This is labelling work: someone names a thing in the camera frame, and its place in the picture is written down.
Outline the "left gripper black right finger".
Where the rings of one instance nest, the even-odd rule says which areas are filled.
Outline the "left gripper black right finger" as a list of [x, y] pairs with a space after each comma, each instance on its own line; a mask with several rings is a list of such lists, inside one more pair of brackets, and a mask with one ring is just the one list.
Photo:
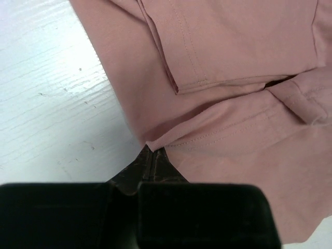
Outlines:
[[164, 149], [137, 192], [140, 248], [281, 248], [269, 202], [246, 184], [188, 183]]

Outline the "dusty pink t shirt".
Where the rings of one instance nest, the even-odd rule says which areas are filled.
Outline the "dusty pink t shirt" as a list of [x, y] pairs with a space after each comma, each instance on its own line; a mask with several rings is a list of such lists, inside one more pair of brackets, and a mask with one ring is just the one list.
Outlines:
[[331, 1], [71, 1], [142, 145], [247, 183], [281, 240], [331, 216]]

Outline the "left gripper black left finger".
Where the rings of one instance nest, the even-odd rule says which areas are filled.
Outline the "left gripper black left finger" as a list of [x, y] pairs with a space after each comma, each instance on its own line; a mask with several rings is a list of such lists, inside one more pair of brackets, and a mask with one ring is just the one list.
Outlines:
[[104, 183], [1, 185], [1, 248], [137, 248], [137, 191], [154, 157], [144, 147]]

